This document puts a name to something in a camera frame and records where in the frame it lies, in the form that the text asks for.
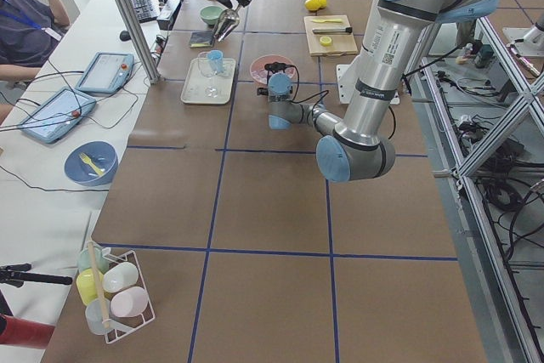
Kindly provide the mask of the teach pendant tablet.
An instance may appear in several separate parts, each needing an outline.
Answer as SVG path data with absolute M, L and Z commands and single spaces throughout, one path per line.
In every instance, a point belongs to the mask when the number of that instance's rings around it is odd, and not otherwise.
M 98 52 L 76 84 L 86 94 L 116 93 L 131 76 L 135 58 L 132 54 Z
M 73 88 L 63 87 L 42 103 L 17 128 L 44 144 L 64 138 L 96 106 L 96 99 Z

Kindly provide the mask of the steel cylinder muddler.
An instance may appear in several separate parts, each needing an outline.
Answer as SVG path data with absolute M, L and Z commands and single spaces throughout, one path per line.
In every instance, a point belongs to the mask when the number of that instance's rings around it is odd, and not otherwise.
M 351 26 L 348 27 L 336 27 L 336 28 L 313 28 L 311 32 L 319 36 L 332 36 L 332 35 L 349 35 L 353 32 Z

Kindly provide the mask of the yellow plastic knife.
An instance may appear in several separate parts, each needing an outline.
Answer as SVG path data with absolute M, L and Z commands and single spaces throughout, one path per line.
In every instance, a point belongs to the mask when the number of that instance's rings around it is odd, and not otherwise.
M 311 22 L 316 24 L 325 24 L 325 23 L 343 24 L 342 19 L 311 19 Z

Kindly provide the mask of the lemon half slice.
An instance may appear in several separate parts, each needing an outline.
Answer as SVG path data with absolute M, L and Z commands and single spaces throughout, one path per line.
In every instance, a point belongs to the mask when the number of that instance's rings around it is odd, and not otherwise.
M 320 41 L 320 45 L 324 47 L 329 47 L 332 45 L 332 38 L 329 36 L 322 36 L 320 37 L 319 41 Z

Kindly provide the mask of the far teach pendant tablet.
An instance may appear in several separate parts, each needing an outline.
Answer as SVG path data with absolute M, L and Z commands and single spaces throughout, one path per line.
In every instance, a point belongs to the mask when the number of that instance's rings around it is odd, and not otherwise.
M 135 58 L 132 54 L 98 52 L 76 84 L 86 94 L 116 93 L 131 76 Z

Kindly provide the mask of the yellow lemon front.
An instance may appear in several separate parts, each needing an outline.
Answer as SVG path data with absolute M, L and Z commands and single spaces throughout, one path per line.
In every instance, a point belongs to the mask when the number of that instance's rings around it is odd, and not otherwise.
M 321 9 L 320 0 L 305 0 L 304 7 L 309 12 L 316 12 Z

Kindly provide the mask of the wooden cutting board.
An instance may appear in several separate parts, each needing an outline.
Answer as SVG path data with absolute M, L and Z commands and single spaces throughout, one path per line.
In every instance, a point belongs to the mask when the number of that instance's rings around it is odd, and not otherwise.
M 325 23 L 316 24 L 312 23 L 311 19 L 342 19 L 343 24 Z M 324 47 L 320 45 L 319 35 L 315 35 L 311 32 L 313 28 L 336 28 L 336 27 L 348 27 L 352 25 L 349 23 L 349 19 L 345 14 L 340 15 L 324 15 L 324 16 L 306 16 L 303 18 L 306 37 L 309 46 L 309 54 L 312 57 L 316 56 L 344 56 L 355 55 L 359 52 L 358 46 L 354 39 L 353 32 L 349 35 L 332 35 L 329 36 L 332 39 L 332 45 Z

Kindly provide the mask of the near teach pendant tablet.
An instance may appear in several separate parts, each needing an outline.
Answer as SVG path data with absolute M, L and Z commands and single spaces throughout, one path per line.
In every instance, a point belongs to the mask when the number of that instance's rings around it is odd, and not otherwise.
M 63 87 L 42 103 L 17 128 L 44 144 L 64 138 L 96 106 L 96 99 L 73 88 Z

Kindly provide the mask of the aluminium frame post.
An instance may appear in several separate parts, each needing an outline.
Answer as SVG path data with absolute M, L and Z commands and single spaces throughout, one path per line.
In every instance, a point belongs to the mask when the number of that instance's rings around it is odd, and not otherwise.
M 115 0 L 122 20 L 131 36 L 133 46 L 139 56 L 140 62 L 149 79 L 150 84 L 155 84 L 161 79 L 156 68 L 156 61 L 153 59 L 145 35 L 140 26 L 138 18 L 133 11 L 130 0 Z

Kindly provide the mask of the yellow plastic cup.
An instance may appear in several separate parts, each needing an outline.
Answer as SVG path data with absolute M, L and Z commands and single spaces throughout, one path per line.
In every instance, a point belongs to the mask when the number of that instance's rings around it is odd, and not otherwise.
M 80 272 L 76 278 L 76 287 L 82 303 L 88 306 L 98 295 L 94 285 L 94 275 L 91 269 Z

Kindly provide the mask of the seated person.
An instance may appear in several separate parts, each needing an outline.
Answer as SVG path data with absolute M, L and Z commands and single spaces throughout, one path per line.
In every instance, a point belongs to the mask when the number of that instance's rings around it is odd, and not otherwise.
M 61 0 L 1 0 L 1 79 L 33 80 L 70 24 Z

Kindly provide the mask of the pink bowl of ice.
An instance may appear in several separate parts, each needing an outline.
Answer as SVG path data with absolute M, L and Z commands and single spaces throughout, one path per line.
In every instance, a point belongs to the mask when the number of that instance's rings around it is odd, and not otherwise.
M 294 65 L 289 58 L 279 54 L 267 54 L 260 56 L 250 64 L 250 77 L 259 87 L 264 87 L 267 84 L 267 75 L 269 72 L 264 66 L 275 62 Z

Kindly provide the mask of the cream serving tray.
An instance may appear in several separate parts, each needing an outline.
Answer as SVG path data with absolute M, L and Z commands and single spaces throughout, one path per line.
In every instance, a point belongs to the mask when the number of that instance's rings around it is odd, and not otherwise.
M 236 60 L 224 58 L 224 72 L 205 77 L 198 65 L 199 58 L 190 62 L 180 99 L 188 105 L 225 105 L 230 101 L 233 88 Z

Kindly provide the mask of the grey folded cloth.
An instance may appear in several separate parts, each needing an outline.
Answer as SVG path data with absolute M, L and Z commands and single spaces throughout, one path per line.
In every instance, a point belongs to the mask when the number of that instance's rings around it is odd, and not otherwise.
M 210 48 L 215 43 L 215 37 L 212 31 L 195 31 L 191 33 L 190 48 Z

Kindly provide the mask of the metal ice scoop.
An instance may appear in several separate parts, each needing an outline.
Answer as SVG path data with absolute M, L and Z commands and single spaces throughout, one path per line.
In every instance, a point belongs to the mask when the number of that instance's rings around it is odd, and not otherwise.
M 239 25 L 240 8 L 241 5 L 238 5 L 235 9 L 225 9 L 219 15 L 213 28 L 213 36 L 217 42 L 222 42 Z

